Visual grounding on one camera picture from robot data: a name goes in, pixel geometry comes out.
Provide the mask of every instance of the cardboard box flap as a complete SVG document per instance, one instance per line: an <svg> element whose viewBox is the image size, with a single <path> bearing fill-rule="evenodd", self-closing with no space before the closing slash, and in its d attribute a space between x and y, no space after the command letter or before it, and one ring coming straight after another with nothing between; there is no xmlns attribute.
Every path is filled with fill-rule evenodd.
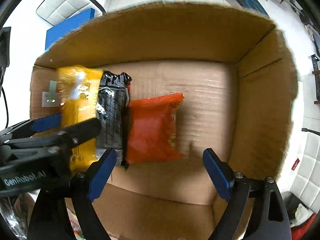
<svg viewBox="0 0 320 240"><path fill-rule="evenodd" d="M36 65L98 67L154 59L236 64L274 28L269 19L236 8L152 3L89 22L57 41Z"/></svg>
<svg viewBox="0 0 320 240"><path fill-rule="evenodd" d="M59 107L42 107L42 92L49 91L50 80L58 80L55 69L34 66L30 84L30 119L60 113Z"/></svg>
<svg viewBox="0 0 320 240"><path fill-rule="evenodd" d="M281 31L276 29L268 33L247 55L236 65L238 76L244 77L281 58L285 47Z"/></svg>
<svg viewBox="0 0 320 240"><path fill-rule="evenodd" d="M279 60L239 78L236 130L228 162L234 171L254 179L276 176L291 129L297 87L297 72L286 47Z"/></svg>

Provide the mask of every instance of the red object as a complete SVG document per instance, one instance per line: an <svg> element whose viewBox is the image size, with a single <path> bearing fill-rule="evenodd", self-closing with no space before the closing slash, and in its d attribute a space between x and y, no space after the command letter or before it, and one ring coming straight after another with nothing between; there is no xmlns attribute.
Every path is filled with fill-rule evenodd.
<svg viewBox="0 0 320 240"><path fill-rule="evenodd" d="M297 158L296 161L294 162L294 165L292 166L291 170L294 171L294 170L296 169L296 167L297 167L297 165L298 165L299 162L300 162L300 160L299 160L299 158Z"/></svg>
<svg viewBox="0 0 320 240"><path fill-rule="evenodd" d="M301 237L303 237L303 235L305 234L305 232L308 231L309 227L311 226L313 221L316 219L316 217L317 217L316 214L312 214L311 217L309 217L309 219L306 222L304 222L302 225L291 228L292 240L299 240Z"/></svg>
<svg viewBox="0 0 320 240"><path fill-rule="evenodd" d="M128 163L165 162L183 157L175 147L175 116L182 93L130 103Z"/></svg>

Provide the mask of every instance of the cardboard box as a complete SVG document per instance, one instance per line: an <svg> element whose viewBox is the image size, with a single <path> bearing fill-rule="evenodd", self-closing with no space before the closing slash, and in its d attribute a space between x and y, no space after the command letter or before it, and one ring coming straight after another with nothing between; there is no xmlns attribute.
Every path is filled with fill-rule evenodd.
<svg viewBox="0 0 320 240"><path fill-rule="evenodd" d="M95 210L112 235L130 240L205 240L226 203L202 164L207 147L247 177L276 177L290 133L297 75L275 24L235 8L155 3L106 14L35 62L31 118L55 69L80 64L127 72L132 99L183 92L177 113L182 160L116 167ZM248 218L244 217L245 226Z"/></svg>

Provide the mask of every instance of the floor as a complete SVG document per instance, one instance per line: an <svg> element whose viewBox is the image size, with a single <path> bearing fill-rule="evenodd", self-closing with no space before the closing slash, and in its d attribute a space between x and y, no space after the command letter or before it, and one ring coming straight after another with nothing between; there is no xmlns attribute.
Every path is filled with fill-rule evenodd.
<svg viewBox="0 0 320 240"><path fill-rule="evenodd" d="M7 69L3 87L6 91L9 107L9 125L29 118L29 84L33 63L44 52L45 33L51 27L40 19L35 11L43 0L23 0L7 20L5 26L12 26L10 44L10 67ZM107 12L128 8L141 3L154 1L197 1L223 4L240 8L236 0L98 0ZM316 100L315 79L311 74L310 56L315 53L313 42L295 14L288 1L258 0L270 18L282 30L287 46L292 52L299 80L303 83L304 114L303 126L320 131L320 106ZM0 113L5 116L3 97L0 98ZM0 127L5 126L5 118L0 120Z"/></svg>

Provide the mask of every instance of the black package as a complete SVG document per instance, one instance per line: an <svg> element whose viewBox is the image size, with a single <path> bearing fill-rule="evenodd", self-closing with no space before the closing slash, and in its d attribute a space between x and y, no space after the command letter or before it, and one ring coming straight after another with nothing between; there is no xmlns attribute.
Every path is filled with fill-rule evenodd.
<svg viewBox="0 0 320 240"><path fill-rule="evenodd" d="M127 73L115 75L105 71L99 86L97 118L102 129L97 136L97 157L111 147L117 154L116 165L121 165L124 157L123 120L130 101L128 86L131 80Z"/></svg>

